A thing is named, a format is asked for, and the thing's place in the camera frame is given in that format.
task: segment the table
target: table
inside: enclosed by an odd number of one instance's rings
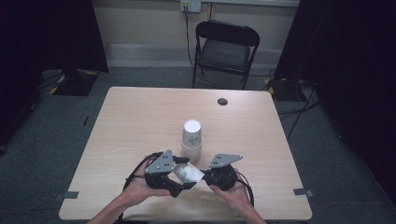
[[[225,98],[227,105],[219,105]],[[203,150],[194,165],[207,169],[215,154],[243,155],[233,167],[247,177],[255,207],[264,219],[307,220],[312,212],[271,95],[265,91],[113,87],[64,199],[60,218],[86,220],[122,190],[125,178],[152,152],[173,149],[180,156],[183,123],[202,123]],[[124,220],[240,220],[225,202],[199,182],[177,198],[149,198],[124,213]]]

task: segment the gray carpet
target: gray carpet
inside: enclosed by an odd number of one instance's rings
[[[43,86],[59,71],[48,71]],[[269,69],[253,69],[265,76]],[[204,77],[224,89],[239,89],[240,77]],[[264,77],[250,77],[247,90],[265,90]],[[7,143],[0,157],[0,223],[69,223],[58,217],[58,193],[67,191],[100,107],[112,86],[190,88],[191,68],[110,68],[101,74],[88,97],[42,95],[35,110]],[[208,88],[197,85],[197,88]],[[310,88],[304,88],[308,96]],[[301,102],[276,102],[278,111],[300,109]],[[280,116],[289,134],[297,115]],[[290,148],[309,198],[308,223],[396,223],[396,212],[361,159],[338,138],[318,105],[304,112],[290,136]]]

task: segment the person's left hand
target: person's left hand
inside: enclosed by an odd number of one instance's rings
[[[154,159],[155,158],[151,158],[150,160],[143,163],[142,166],[140,166],[135,174],[135,178],[120,195],[121,198],[126,200],[125,202],[128,207],[140,204],[151,196],[159,197],[171,195],[169,190],[167,189],[152,189],[146,183],[146,180],[144,178],[145,169],[149,166],[149,162],[153,161]]]

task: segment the hand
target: hand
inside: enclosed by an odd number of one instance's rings
[[[153,161],[154,158],[149,159],[137,170],[135,178],[131,181],[129,186],[119,196],[123,198],[128,207],[137,205],[145,201],[151,196],[169,196],[170,192],[167,189],[152,189],[146,183],[144,178],[145,170],[149,166],[149,162]]]
[[[237,173],[238,170],[235,169],[235,171],[238,179],[242,180],[241,175]],[[210,188],[241,216],[246,223],[266,223],[256,209],[250,204],[247,189],[242,183],[236,182],[235,185],[227,191],[222,191],[215,185],[211,185]]]

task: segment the forearm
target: forearm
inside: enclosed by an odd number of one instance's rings
[[[102,211],[100,211],[89,224],[112,224],[117,217],[128,208],[125,200],[119,196],[109,203]]]
[[[251,205],[248,205],[241,211],[238,211],[238,214],[246,221],[247,224],[266,224],[265,220],[262,219],[260,214]]]

